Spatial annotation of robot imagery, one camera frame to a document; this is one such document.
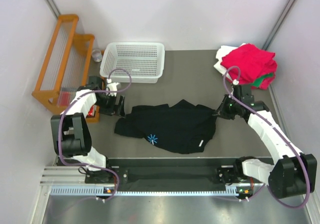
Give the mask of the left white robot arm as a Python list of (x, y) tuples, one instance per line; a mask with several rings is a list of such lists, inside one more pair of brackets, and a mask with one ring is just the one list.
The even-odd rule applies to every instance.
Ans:
[(76, 90), (75, 97), (65, 111), (52, 116), (50, 120), (54, 151), (65, 165), (65, 158), (71, 158), (96, 171), (102, 182), (113, 178), (113, 170), (108, 167), (108, 159), (92, 145), (92, 138), (87, 125), (87, 116), (94, 107), (105, 115), (124, 116), (125, 98), (117, 93), (121, 84), (111, 79), (91, 76), (89, 83)]

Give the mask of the black t shirt blue logo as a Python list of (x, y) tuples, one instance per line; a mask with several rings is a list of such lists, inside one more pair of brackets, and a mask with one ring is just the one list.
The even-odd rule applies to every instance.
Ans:
[(201, 153), (216, 132), (216, 120), (216, 110), (186, 100), (173, 106), (139, 105), (116, 122), (114, 133), (172, 153)]

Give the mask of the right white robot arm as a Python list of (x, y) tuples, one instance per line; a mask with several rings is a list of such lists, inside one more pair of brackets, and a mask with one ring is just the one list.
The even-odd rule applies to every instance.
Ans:
[(317, 160), (304, 154), (283, 133), (272, 113), (262, 101), (255, 101), (249, 85), (233, 85), (226, 94), (216, 115), (233, 120), (242, 117), (256, 132), (269, 151), (273, 163), (247, 156), (236, 159), (233, 176), (239, 182), (254, 178), (267, 185), (271, 194), (279, 199), (309, 195), (315, 190)]

